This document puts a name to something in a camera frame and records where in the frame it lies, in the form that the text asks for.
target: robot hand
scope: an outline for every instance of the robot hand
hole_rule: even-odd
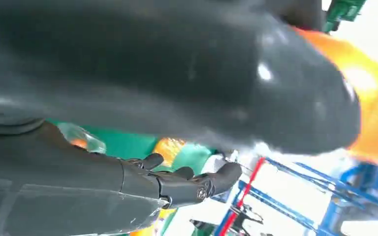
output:
[[[193,177],[184,167],[153,172],[162,162],[121,160],[68,143],[44,122],[18,135],[0,135],[0,235],[74,236],[126,233],[148,227],[161,208],[202,202],[241,175],[228,163]]]

